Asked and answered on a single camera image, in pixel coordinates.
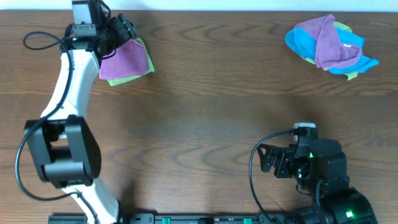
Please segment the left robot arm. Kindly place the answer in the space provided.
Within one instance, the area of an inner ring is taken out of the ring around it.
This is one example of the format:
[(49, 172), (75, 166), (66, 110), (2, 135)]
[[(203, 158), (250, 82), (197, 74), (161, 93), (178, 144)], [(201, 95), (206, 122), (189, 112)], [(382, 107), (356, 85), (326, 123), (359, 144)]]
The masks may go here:
[(101, 62), (135, 36), (135, 27), (103, 1), (73, 1), (72, 10), (73, 23), (55, 41), (62, 64), (54, 93), (40, 118), (26, 122), (21, 147), (29, 148), (40, 180), (83, 210), (51, 215), (49, 223), (137, 223), (102, 181), (100, 147), (85, 120)]

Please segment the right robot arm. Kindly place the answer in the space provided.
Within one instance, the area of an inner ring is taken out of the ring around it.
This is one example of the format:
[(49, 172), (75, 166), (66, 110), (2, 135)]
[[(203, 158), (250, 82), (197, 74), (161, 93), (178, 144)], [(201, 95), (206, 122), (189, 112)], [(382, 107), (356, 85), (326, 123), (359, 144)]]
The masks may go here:
[(304, 139), (288, 147), (261, 143), (256, 148), (263, 172), (294, 178), (312, 204), (273, 218), (274, 223), (376, 223), (367, 198), (349, 184), (347, 158), (332, 139)]

